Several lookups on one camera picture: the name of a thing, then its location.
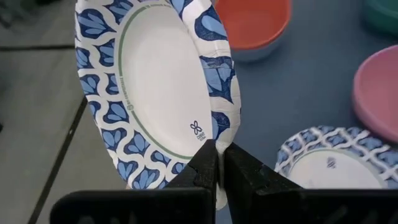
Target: paper plate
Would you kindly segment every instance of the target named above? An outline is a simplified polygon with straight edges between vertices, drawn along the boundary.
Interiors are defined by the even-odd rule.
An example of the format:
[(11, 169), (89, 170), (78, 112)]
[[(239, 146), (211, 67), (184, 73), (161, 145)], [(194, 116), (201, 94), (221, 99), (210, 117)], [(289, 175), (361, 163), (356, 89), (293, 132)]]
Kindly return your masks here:
[(240, 93), (210, 0), (81, 0), (75, 20), (81, 85), (130, 187), (161, 189), (206, 139), (231, 144)]
[(275, 171), (310, 189), (398, 189), (398, 152), (367, 130), (318, 126), (283, 143)]

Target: white plate center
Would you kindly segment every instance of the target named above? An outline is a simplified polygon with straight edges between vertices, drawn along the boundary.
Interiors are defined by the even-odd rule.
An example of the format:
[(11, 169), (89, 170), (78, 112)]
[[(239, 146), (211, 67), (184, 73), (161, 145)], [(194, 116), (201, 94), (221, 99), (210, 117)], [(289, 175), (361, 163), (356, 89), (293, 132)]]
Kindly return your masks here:
[(294, 165), (288, 178), (310, 189), (382, 188), (376, 170), (346, 153), (331, 150), (310, 152)]
[(125, 107), (153, 144), (192, 157), (212, 138), (212, 127), (205, 76), (187, 28), (171, 6), (156, 2), (129, 11), (122, 27), (115, 54)]

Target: blue leaf pattern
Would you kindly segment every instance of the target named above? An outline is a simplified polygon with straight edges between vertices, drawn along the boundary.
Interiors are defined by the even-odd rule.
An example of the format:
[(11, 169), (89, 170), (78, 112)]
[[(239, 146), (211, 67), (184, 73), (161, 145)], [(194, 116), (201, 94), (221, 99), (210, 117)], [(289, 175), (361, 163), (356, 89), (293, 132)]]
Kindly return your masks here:
[(98, 95), (97, 85), (99, 82), (100, 78), (97, 75), (89, 74), (80, 77), (80, 84), (85, 95)]
[(129, 176), (138, 168), (138, 163), (135, 161), (123, 162), (119, 160), (118, 172), (123, 180), (128, 180)]
[(387, 179), (387, 185), (389, 189), (398, 189), (398, 182), (392, 177)]
[(132, 183), (134, 189), (146, 189), (159, 178), (159, 171), (145, 168)]
[(129, 122), (129, 116), (122, 101), (109, 102), (108, 112), (103, 116), (105, 122), (113, 124), (118, 121)]
[(95, 121), (95, 115), (97, 114), (97, 111), (99, 109), (101, 109), (101, 104), (98, 103), (97, 101), (90, 101), (90, 102), (88, 102), (88, 104), (90, 106), (90, 110), (91, 110), (91, 113), (94, 116), (94, 121)]
[(86, 49), (76, 47), (77, 69), (94, 68), (90, 63), (90, 52)]
[(301, 132), (301, 135), (302, 135), (305, 143), (313, 142), (313, 141), (316, 141), (318, 139), (318, 137), (316, 135), (314, 135), (311, 132), (311, 130), (309, 130), (309, 129)]
[(182, 13), (184, 8), (189, 5), (192, 0), (171, 0), (171, 5), (174, 7), (180, 18), (182, 18)]
[(287, 155), (287, 153), (281, 149), (279, 149), (278, 151), (278, 164), (283, 163), (284, 161), (286, 161), (289, 158), (289, 155)]
[(144, 155), (147, 148), (150, 146), (144, 137), (138, 131), (134, 131), (134, 137), (124, 146), (124, 153), (126, 154), (141, 154)]
[(302, 148), (299, 140), (293, 139), (292, 141), (287, 141), (286, 145), (292, 150), (292, 152), (298, 151)]
[(220, 134), (231, 127), (229, 118), (221, 112), (211, 112), (211, 122), (213, 125), (213, 139), (217, 140)]
[(201, 19), (201, 23), (207, 30), (212, 32), (216, 32), (219, 35), (223, 35), (226, 37), (226, 32), (224, 26), (221, 24), (220, 20), (217, 20), (211, 16), (203, 16)]
[(113, 52), (114, 52), (114, 39), (111, 39), (107, 43), (96, 46), (99, 51), (99, 62), (105, 67), (113, 66)]
[(358, 143), (368, 148), (370, 151), (383, 145), (383, 143), (379, 139), (376, 139), (374, 137), (363, 138), (359, 140)]
[(229, 102), (231, 98), (231, 82), (235, 76), (232, 59), (230, 57), (208, 58), (200, 56), (200, 61), (205, 72), (209, 96), (222, 97)]
[(335, 130), (335, 128), (331, 126), (318, 126), (318, 129), (322, 132), (322, 134), (327, 134)]
[(170, 159), (159, 151), (154, 151), (152, 155), (150, 155), (150, 159), (154, 162), (162, 162), (165, 165), (168, 165), (170, 162)]
[(122, 140), (127, 135), (126, 130), (123, 128), (118, 128), (115, 130), (101, 129), (101, 132), (106, 148), (112, 151), (116, 150), (119, 141)]
[(97, 39), (106, 32), (115, 32), (108, 26), (103, 15), (96, 9), (85, 9), (77, 14), (80, 32), (83, 37)]
[(347, 133), (352, 137), (356, 138), (361, 132), (363, 132), (363, 129), (357, 128), (357, 127), (352, 127), (347, 129)]
[(344, 144), (347, 143), (347, 140), (340, 134), (336, 134), (334, 136), (330, 136), (326, 139), (328, 143), (330, 143), (332, 146), (337, 146), (338, 144)]
[(213, 6), (195, 20), (195, 33), (207, 41), (227, 40), (225, 29)]
[(133, 7), (133, 4), (128, 0), (114, 0), (112, 4), (105, 6), (109, 9), (117, 24), (120, 24), (126, 13)]
[(377, 158), (384, 161), (390, 167), (395, 167), (398, 164), (398, 153), (394, 151), (387, 151), (376, 154)]
[(172, 168), (172, 173), (173, 174), (181, 173), (181, 171), (184, 170), (185, 166), (186, 166), (186, 164), (183, 164), (183, 163), (180, 163), (180, 162), (174, 164), (174, 166)]
[(162, 183), (159, 184), (157, 187), (158, 189), (163, 189), (166, 185), (169, 184), (166, 180), (163, 180)]
[(106, 74), (109, 78), (108, 86), (106, 87), (106, 92), (110, 95), (117, 95), (119, 94), (118, 83), (116, 81), (115, 74)]

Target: blue table surface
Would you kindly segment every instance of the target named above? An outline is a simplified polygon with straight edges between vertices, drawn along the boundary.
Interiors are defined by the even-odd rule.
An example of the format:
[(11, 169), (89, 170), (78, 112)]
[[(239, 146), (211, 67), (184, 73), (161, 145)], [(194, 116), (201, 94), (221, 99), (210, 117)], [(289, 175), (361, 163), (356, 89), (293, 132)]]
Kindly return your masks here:
[[(398, 43), (363, 26), (362, 0), (292, 2), (282, 45), (264, 60), (236, 64), (242, 117), (234, 141), (271, 168), (280, 145), (305, 128), (361, 126), (351, 107), (354, 74)], [(228, 206), (216, 222), (232, 223)]]

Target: bowl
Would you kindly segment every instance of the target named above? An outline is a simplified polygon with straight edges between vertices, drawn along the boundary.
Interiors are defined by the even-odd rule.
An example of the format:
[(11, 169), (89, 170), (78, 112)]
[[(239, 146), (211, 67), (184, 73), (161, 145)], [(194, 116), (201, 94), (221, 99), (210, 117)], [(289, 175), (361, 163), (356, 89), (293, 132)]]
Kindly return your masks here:
[(365, 0), (363, 15), (371, 27), (398, 36), (398, 1)]
[(217, 13), (225, 27), (235, 60), (269, 55), (280, 44), (291, 15), (290, 0), (218, 0)]
[(366, 59), (354, 78), (358, 118), (380, 136), (398, 142), (398, 45)]

